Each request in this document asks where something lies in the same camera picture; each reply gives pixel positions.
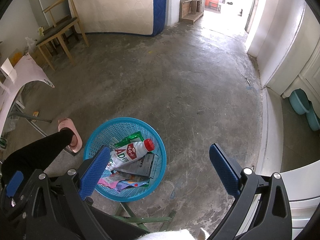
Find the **green metal stand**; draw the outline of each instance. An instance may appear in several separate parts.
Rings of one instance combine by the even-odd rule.
[[[120,213],[122,210],[125,210],[127,214],[130,217],[122,217],[120,216]],[[124,222],[128,223],[135,223],[138,227],[146,230],[149,232],[149,229],[144,225],[144,223],[158,223],[158,222],[164,222],[162,227],[160,228],[160,231],[166,231],[173,220],[175,214],[177,212],[172,210],[168,217],[157,217],[157,218],[138,218],[133,211],[129,208],[128,204],[126,202],[120,202],[117,206],[116,212],[113,215],[115,218],[118,218]]]

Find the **white bottle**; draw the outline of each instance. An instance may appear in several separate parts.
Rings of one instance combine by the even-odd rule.
[[[146,139],[143,142],[129,143],[115,149],[110,153],[110,161],[106,166],[106,170],[112,171],[115,168],[137,161],[154,149],[155,145],[151,139]]]

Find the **chair seat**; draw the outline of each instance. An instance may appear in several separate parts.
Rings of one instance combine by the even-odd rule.
[[[39,45],[41,42],[47,40],[48,38],[52,37],[53,35],[57,34],[59,31],[61,31],[64,27],[69,25],[70,23],[74,22],[77,20],[77,17],[71,18],[56,27],[52,28],[46,35],[44,35],[37,43],[36,45]]]

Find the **pink slipper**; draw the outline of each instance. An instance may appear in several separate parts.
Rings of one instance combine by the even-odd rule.
[[[82,147],[82,140],[73,121],[70,118],[66,118],[65,120],[63,120],[58,126],[58,131],[60,131],[63,128],[71,129],[75,134],[75,136],[77,137],[77,144],[75,146],[69,145],[70,150],[73,151],[74,153],[77,153],[78,151],[80,151]]]

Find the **doorway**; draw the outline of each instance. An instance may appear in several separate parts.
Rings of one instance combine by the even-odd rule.
[[[204,15],[196,25],[245,42],[247,32],[244,28],[252,10],[253,1],[205,0]]]

